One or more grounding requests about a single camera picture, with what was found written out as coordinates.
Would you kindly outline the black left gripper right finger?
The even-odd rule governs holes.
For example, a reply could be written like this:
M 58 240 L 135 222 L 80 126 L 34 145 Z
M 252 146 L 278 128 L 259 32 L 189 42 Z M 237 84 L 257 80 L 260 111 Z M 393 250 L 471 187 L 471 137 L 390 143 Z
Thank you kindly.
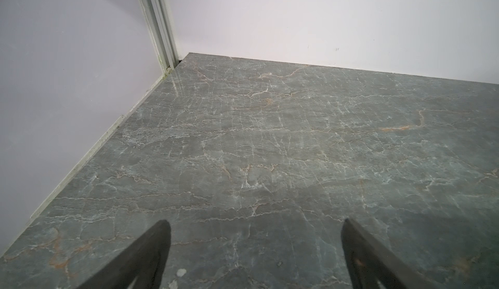
M 345 219 L 340 237 L 353 288 L 435 288 L 357 221 Z

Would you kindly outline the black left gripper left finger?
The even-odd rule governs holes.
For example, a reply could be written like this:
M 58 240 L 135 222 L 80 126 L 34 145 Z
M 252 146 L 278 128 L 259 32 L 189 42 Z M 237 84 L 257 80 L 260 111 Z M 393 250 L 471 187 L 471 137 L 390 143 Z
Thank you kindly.
M 172 229 L 160 220 L 79 288 L 160 288 Z

